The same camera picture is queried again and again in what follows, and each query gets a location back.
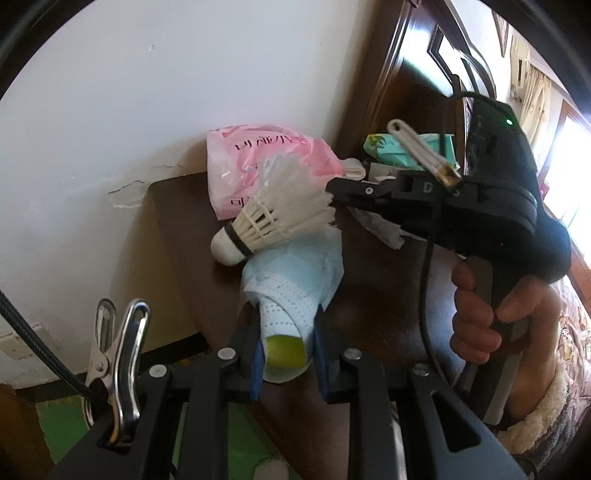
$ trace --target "electrical outlet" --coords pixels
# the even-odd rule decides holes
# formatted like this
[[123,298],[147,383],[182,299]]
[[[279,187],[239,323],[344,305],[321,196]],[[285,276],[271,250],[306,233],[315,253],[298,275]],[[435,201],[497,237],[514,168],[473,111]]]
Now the electrical outlet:
[[[45,330],[43,325],[34,325],[33,330],[39,336],[41,341],[47,345],[49,350],[55,353],[60,349],[60,345],[51,337],[49,332]],[[16,333],[12,332],[0,336],[0,351],[7,354],[13,360],[24,360],[25,358],[31,358],[35,355],[25,341]]]

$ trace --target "wooden table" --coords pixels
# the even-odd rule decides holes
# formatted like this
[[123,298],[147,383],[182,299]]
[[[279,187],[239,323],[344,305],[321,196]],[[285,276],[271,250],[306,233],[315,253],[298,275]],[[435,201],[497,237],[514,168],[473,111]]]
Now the wooden table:
[[[211,256],[211,238],[224,222],[209,203],[207,175],[156,182],[150,195],[190,315],[210,346],[221,348],[236,323],[242,268],[223,267]],[[347,209],[338,211],[337,225],[345,276],[326,312],[329,326],[385,364],[407,367],[425,360],[417,323],[424,242],[409,239],[393,250]],[[456,262],[455,254],[435,248],[427,295],[431,341],[453,372],[462,364],[449,348],[455,312],[450,275]],[[349,408],[322,401],[313,369],[283,385],[265,383],[251,411],[303,480],[346,478]]]

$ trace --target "hand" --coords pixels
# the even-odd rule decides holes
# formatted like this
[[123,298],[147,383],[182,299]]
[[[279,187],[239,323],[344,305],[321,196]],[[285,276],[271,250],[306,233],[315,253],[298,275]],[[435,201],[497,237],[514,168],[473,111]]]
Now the hand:
[[494,352],[501,353],[501,335],[491,328],[496,317],[511,323],[530,315],[530,334],[524,356],[507,401],[509,413],[519,421],[533,412],[544,398],[556,370],[560,299],[548,286],[530,275],[519,280],[496,312],[475,292],[476,278],[466,262],[452,272],[457,287],[450,346],[467,362],[483,364]]

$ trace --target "finger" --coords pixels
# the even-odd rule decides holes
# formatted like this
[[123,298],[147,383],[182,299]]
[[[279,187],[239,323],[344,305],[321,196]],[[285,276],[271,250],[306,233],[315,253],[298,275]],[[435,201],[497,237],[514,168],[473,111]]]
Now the finger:
[[456,352],[460,358],[463,358],[466,362],[471,362],[473,364],[485,364],[488,362],[490,357],[490,354],[486,352],[480,352],[470,347],[455,333],[449,340],[449,346],[452,347],[452,350]]
[[547,285],[531,275],[520,278],[497,308],[497,318],[501,322],[511,323],[535,312],[547,288]]
[[495,319],[492,307],[473,291],[457,290],[454,302],[460,317],[474,325],[488,327]]
[[452,282],[462,290],[473,291],[476,288],[476,277],[465,260],[458,262],[453,267]]
[[492,353],[501,345],[502,338],[499,332],[490,328],[478,327],[463,320],[457,314],[453,317],[452,325],[455,334],[474,350]]
[[492,357],[496,356],[511,356],[517,355],[521,353],[523,350],[527,349],[531,343],[530,341],[530,333],[526,332],[522,336],[520,336],[517,340],[505,341],[501,344],[501,346],[491,353]]

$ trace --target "metal alligator clip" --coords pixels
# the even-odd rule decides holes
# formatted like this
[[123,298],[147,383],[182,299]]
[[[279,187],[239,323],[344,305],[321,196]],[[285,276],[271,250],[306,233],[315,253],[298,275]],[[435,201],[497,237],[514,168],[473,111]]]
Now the metal alligator clip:
[[[117,336],[116,310],[108,299],[99,302],[95,331],[90,350],[86,386],[106,391],[113,411],[113,432],[108,444],[125,446],[131,441],[139,420],[135,379],[138,358],[150,322],[150,307],[143,300],[132,300]],[[84,417],[89,427],[94,425],[92,405],[84,400]]]

